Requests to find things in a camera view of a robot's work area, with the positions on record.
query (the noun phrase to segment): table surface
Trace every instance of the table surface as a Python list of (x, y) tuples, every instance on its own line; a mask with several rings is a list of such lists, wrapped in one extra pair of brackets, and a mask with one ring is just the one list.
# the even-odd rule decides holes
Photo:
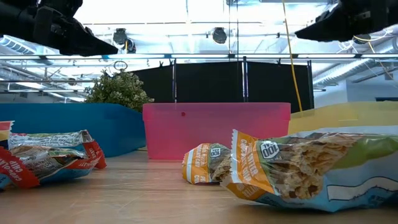
[(374, 224), (398, 217), (397, 208), (329, 214), (256, 205), (217, 185), (190, 185), (181, 162), (148, 161), (142, 151), (107, 163), (71, 182), (1, 193), (0, 223)]

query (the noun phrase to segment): pink plastic bin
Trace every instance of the pink plastic bin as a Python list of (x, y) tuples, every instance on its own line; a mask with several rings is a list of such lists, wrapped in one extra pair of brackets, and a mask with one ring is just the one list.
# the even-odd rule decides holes
[(257, 138), (287, 135), (290, 103), (149, 103), (143, 113), (149, 158), (182, 160), (201, 143), (231, 147), (233, 129)]

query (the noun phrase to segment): black curtain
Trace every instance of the black curtain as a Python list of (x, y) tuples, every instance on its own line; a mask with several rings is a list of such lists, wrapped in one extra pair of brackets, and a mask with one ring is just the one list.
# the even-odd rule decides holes
[(241, 62), (177, 64), (177, 102), (243, 102)]
[(134, 72), (144, 82), (143, 89), (155, 103), (173, 103), (173, 67), (164, 66)]
[[(307, 66), (295, 65), (295, 76), (303, 110), (313, 108), (312, 78)], [(286, 102), (292, 113), (300, 111), (290, 65), (248, 62), (249, 102)]]

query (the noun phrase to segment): leaves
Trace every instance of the leaves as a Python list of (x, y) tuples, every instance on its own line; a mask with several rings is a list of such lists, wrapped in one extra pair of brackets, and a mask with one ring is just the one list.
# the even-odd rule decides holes
[(138, 112), (142, 112), (145, 103), (152, 103), (142, 89), (144, 84), (132, 72), (115, 73), (113, 77), (105, 74), (95, 81), (94, 87), (88, 92), (86, 103), (116, 103)]

